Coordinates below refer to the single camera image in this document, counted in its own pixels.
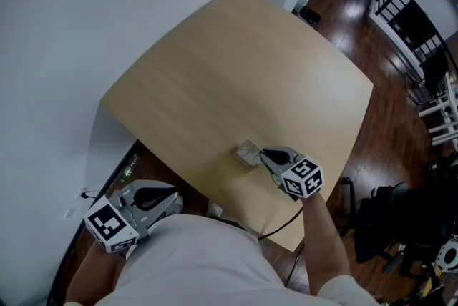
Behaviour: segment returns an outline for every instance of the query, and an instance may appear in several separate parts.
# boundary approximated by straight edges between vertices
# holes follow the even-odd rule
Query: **wooden floor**
[[[406,66],[391,42],[368,18],[370,0],[311,0],[308,4],[321,15],[317,31],[344,53],[374,83],[371,101],[348,160],[343,177],[355,183],[358,200],[369,197],[379,186],[406,181],[411,187],[424,185],[424,165],[450,147],[433,149],[425,123],[406,98],[403,72]],[[133,179],[158,179],[178,186],[185,199],[185,213],[205,214],[207,200],[169,170],[158,158],[141,148],[142,161]],[[348,188],[337,185],[328,207],[344,213],[349,208]],[[59,279],[54,293],[62,302],[68,282],[89,248],[91,237],[84,232]],[[395,269],[383,275],[384,261],[374,259],[358,265],[354,255],[352,233],[344,238],[356,281],[378,300],[389,302],[415,290],[418,284],[400,278]],[[295,254],[269,239],[261,242],[265,257],[284,281],[292,267]],[[293,290],[307,292],[306,270],[302,257],[289,285]]]

